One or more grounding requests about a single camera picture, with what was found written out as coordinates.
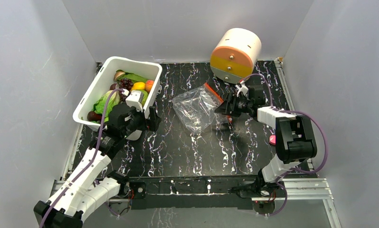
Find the clear zip top bag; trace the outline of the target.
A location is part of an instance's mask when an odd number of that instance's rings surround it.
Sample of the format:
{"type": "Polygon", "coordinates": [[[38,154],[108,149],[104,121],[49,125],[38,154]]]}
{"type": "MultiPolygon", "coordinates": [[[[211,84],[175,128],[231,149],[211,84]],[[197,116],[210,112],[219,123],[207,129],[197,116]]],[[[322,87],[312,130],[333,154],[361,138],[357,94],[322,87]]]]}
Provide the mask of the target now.
{"type": "Polygon", "coordinates": [[[215,113],[223,104],[223,99],[208,83],[174,97],[172,104],[179,119],[191,133],[200,134],[210,125],[232,121],[231,116],[215,113]]]}

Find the dark purple grape bunch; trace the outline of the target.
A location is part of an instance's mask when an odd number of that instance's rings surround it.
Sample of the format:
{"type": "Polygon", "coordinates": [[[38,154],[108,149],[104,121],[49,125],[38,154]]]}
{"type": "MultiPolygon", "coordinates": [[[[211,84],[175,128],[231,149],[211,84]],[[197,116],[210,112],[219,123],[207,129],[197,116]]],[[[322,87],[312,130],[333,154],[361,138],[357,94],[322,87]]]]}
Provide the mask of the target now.
{"type": "Polygon", "coordinates": [[[120,81],[120,88],[126,89],[128,91],[131,91],[133,85],[134,85],[133,81],[128,78],[123,78],[120,81]]]}

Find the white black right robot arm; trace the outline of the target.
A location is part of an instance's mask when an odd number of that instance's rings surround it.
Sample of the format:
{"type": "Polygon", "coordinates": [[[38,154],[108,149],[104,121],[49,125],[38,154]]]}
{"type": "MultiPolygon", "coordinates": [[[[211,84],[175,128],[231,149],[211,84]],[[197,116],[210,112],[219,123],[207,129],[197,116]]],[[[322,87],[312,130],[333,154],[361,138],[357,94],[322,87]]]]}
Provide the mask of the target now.
{"type": "Polygon", "coordinates": [[[305,115],[282,113],[265,103],[261,85],[236,84],[215,113],[231,117],[248,114],[259,123],[275,130],[275,155],[262,168],[253,183],[229,190],[239,197],[267,197],[279,188],[279,183],[292,168],[317,154],[311,120],[305,115]]]}

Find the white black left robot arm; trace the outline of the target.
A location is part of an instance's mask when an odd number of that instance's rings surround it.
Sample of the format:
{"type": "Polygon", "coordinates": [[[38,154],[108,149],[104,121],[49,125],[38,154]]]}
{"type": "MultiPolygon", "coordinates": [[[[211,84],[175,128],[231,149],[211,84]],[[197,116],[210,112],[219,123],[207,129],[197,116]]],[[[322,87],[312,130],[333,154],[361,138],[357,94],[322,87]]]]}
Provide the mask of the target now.
{"type": "Polygon", "coordinates": [[[149,115],[125,104],[114,106],[98,137],[87,148],[85,156],[47,201],[38,201],[34,213],[41,228],[81,228],[84,221],[112,197],[124,198],[134,191],[130,178],[117,171],[94,185],[99,173],[108,166],[133,132],[157,131],[161,122],[156,108],[149,115]]]}

